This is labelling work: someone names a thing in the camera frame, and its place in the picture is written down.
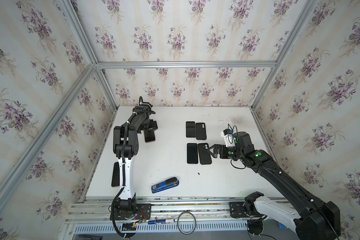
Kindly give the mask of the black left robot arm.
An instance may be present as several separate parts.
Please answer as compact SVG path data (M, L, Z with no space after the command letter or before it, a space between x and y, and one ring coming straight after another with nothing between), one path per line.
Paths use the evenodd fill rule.
M123 220L131 219L138 212L133 180L134 159L139 152L139 134L144 134L146 143L156 140L158 124L151 119L151 115L156 113L152 107L151 103L139 97L139 104L133 108L128 120L121 126L114 127L113 152L118 159L120 190L111 203L112 221L116 221L118 217Z

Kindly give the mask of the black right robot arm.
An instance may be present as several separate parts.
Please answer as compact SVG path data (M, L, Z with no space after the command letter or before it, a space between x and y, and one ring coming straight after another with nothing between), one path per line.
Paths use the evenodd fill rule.
M272 184L292 205L288 208L263 193L253 192L239 207L233 207L233 218L243 215L251 221L270 217L292 230L301 240L336 240L341 236L341 213L333 202L324 202L291 178L264 150L255 149L246 132L226 129L221 133L225 143L204 148L213 158L240 161Z

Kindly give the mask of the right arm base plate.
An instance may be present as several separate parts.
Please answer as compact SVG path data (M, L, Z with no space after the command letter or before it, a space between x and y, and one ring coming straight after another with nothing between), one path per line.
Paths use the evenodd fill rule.
M230 216L234 219L251 217L246 212L245 202L229 202Z

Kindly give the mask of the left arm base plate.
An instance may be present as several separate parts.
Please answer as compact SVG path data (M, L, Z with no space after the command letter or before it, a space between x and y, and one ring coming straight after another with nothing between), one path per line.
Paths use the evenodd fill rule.
M130 213L121 213L117 210L113 210L111 206L108 208L110 215L110 220L121 221L121 220L149 220L151 217L151 204L137 204L137 211L135 214Z

